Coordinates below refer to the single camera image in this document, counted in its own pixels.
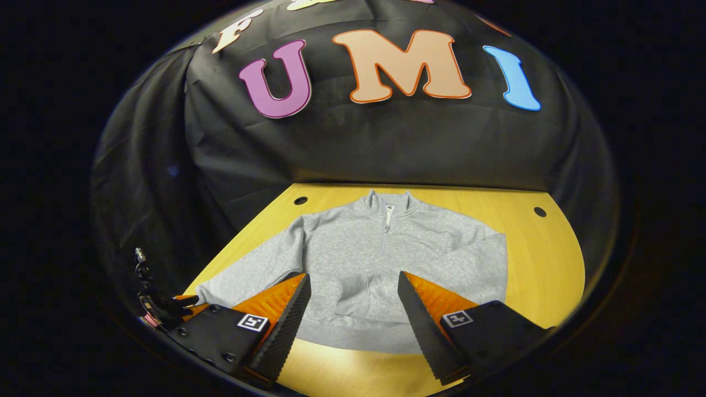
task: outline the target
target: sweatshirt pocket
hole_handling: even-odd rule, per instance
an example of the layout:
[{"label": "sweatshirt pocket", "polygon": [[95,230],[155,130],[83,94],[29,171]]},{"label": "sweatshirt pocket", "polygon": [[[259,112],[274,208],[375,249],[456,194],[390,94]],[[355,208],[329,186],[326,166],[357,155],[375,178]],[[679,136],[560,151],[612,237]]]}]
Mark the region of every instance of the sweatshirt pocket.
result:
[{"label": "sweatshirt pocket", "polygon": [[336,314],[384,323],[409,323],[397,296],[398,272],[344,274],[338,275],[337,280],[341,292]]}]

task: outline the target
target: gray sweatshirt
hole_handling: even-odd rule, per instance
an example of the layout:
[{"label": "gray sweatshirt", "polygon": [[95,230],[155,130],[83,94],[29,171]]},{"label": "gray sweatshirt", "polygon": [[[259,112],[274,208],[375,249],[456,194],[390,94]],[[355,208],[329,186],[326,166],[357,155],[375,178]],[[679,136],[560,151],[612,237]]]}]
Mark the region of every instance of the gray sweatshirt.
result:
[{"label": "gray sweatshirt", "polygon": [[211,280],[199,303],[233,307],[291,272],[311,276],[297,338],[334,348],[421,354],[397,296],[407,271],[483,304],[505,300],[505,235],[405,194],[298,217]]}]

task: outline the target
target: yellow table surface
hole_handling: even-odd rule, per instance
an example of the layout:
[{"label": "yellow table surface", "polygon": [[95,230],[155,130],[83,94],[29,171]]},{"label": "yellow table surface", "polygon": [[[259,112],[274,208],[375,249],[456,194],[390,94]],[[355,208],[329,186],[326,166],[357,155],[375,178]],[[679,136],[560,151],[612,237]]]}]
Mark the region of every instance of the yellow table surface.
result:
[{"label": "yellow table surface", "polygon": [[[406,190],[425,203],[448,208],[504,233],[508,248],[505,303],[537,325],[559,325],[578,305],[585,270],[576,236],[554,200],[534,191],[449,186],[293,184],[259,213],[185,291],[211,279],[294,219],[351,203],[370,189],[380,194]],[[305,196],[308,201],[294,205]],[[546,217],[534,212],[546,211]],[[295,339],[280,378],[282,385],[309,396],[426,396],[441,386],[422,355],[343,350]]]}]

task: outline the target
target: sweatshirt collar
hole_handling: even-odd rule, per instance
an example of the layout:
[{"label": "sweatshirt collar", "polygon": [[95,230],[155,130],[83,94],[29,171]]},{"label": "sweatshirt collar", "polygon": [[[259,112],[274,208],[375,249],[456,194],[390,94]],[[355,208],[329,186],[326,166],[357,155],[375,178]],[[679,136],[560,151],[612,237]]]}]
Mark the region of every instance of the sweatshirt collar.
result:
[{"label": "sweatshirt collar", "polygon": [[420,203],[409,190],[404,194],[378,194],[373,189],[367,196],[361,197],[360,202],[375,214],[382,212],[385,204],[391,204],[395,206],[393,215],[399,216],[411,213]]}]

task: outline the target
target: letter m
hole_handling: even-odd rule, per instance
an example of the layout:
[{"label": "letter m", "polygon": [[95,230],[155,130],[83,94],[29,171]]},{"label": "letter m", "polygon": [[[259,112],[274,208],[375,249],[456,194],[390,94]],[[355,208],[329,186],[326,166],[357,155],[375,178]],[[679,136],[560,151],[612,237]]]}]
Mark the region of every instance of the letter m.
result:
[{"label": "letter m", "polygon": [[433,30],[417,30],[412,34],[407,51],[402,51],[375,30],[352,30],[334,36],[343,45],[353,63],[358,87],[351,93],[357,103],[378,102],[392,96],[392,88],[380,81],[378,67],[405,94],[417,90],[421,70],[426,67],[429,81],[424,92],[430,97],[468,98],[471,88],[463,83],[451,44],[453,37]]}]

